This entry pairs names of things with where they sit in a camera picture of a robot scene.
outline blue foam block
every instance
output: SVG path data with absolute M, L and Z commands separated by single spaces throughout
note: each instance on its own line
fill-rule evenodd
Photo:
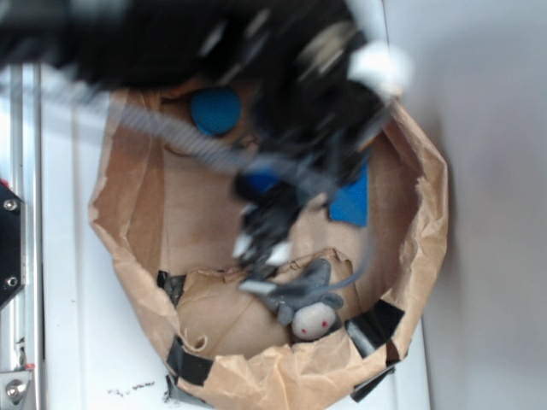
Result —
M 356 226 L 367 226 L 368 219 L 368 172 L 367 165 L 361 170 L 361 177 L 346 185 L 330 207 L 332 220 L 347 222 Z
M 208 88 L 194 93 L 190 111 L 201 132 L 222 135 L 238 123 L 241 117 L 241 101 L 231 88 Z

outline blue object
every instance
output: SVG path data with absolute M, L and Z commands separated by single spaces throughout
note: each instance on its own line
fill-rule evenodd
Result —
M 332 220 L 367 226 L 368 172 L 366 164 L 361 170 L 361 177 L 355 183 L 346 185 L 336 195 L 330 207 L 330 215 Z
M 201 132 L 222 135 L 238 123 L 241 117 L 241 101 L 231 88 L 208 88 L 194 93 L 190 111 Z
M 266 168 L 256 173 L 245 175 L 244 179 L 260 195 L 265 194 L 279 183 L 279 178 L 275 172 Z

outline blue ball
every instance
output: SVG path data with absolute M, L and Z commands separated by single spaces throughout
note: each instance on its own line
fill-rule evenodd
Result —
M 207 135 L 222 135 L 232 130 L 241 117 L 241 101 L 228 87 L 196 91 L 190 103 L 191 117 Z

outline mouse ear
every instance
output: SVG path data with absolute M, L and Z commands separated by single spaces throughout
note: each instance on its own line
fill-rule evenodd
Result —
M 294 310 L 292 309 L 292 307 L 288 307 L 287 305 L 279 306 L 279 310 L 277 311 L 278 322 L 280 322 L 283 326 L 287 326 L 292 322 L 293 319 Z
M 333 309 L 340 309 L 344 305 L 344 299 L 336 293 L 326 293 L 320 298 L 319 302 L 323 302 Z

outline black bracket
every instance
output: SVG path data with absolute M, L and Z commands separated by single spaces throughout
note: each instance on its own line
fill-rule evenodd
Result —
M 23 202 L 0 184 L 0 310 L 23 287 L 21 210 Z

